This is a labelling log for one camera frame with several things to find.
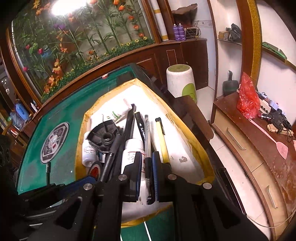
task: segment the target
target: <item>wooden desk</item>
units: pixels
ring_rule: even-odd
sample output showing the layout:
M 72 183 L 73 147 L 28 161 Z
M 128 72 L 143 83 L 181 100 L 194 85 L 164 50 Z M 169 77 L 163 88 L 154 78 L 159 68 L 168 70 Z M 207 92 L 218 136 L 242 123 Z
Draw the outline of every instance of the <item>wooden desk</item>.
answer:
M 293 142 L 287 142 L 285 135 L 268 132 L 266 121 L 254 119 L 275 141 L 289 148 L 287 159 L 283 159 L 275 143 L 239 112 L 238 99 L 239 95 L 235 92 L 214 102 L 215 120 L 212 126 L 248 174 L 270 226 L 276 226 L 284 222 L 296 207 L 296 151 Z M 287 225 L 288 222 L 271 229 L 274 240 Z

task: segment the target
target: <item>drawer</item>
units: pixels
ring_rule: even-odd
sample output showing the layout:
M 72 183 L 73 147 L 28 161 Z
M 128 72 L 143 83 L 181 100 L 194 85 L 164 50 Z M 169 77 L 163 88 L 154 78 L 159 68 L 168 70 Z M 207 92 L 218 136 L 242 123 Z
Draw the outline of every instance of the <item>drawer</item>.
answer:
M 264 162 L 247 137 L 218 109 L 216 109 L 214 124 L 230 141 L 251 172 Z
M 283 195 L 274 176 L 270 172 L 270 168 L 266 163 L 264 163 L 256 170 L 254 170 L 252 174 L 264 195 L 274 225 L 279 225 L 279 223 L 284 222 L 288 218 L 288 214 Z M 276 231 L 282 232 L 286 226 L 287 224 L 284 223 L 278 228 L 276 228 Z

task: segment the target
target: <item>metal screw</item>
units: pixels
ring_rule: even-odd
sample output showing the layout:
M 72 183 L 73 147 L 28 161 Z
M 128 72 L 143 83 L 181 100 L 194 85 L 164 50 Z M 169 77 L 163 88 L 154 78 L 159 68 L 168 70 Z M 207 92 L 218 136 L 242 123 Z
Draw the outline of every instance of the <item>metal screw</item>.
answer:
M 169 174 L 168 175 L 168 179 L 170 179 L 170 180 L 176 180 L 177 179 L 177 176 L 175 174 Z
M 121 175 L 119 175 L 118 176 L 118 179 L 120 180 L 120 181 L 124 181 L 124 180 L 126 180 L 128 177 L 127 177 L 127 175 L 125 175 L 125 174 L 121 174 Z
M 92 189 L 92 184 L 86 183 L 83 185 L 84 190 L 91 190 Z
M 212 184 L 210 184 L 210 183 L 204 183 L 202 186 L 204 189 L 211 189 L 212 188 Z

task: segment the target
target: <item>cardboard box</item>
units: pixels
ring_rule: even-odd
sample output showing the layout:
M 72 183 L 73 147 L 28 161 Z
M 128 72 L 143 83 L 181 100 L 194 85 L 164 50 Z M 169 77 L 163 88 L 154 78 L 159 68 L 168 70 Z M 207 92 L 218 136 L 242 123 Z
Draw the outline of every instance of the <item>cardboard box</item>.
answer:
M 227 39 L 229 37 L 228 31 L 219 31 L 218 38 L 219 39 Z

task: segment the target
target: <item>white trash can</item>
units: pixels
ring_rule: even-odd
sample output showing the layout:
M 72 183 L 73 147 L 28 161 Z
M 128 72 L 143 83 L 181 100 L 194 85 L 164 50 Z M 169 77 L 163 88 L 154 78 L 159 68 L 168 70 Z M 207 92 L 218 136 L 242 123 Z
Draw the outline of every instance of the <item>white trash can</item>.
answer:
M 177 98 L 190 95 L 197 102 L 192 68 L 186 64 L 175 64 L 167 68 L 168 91 Z

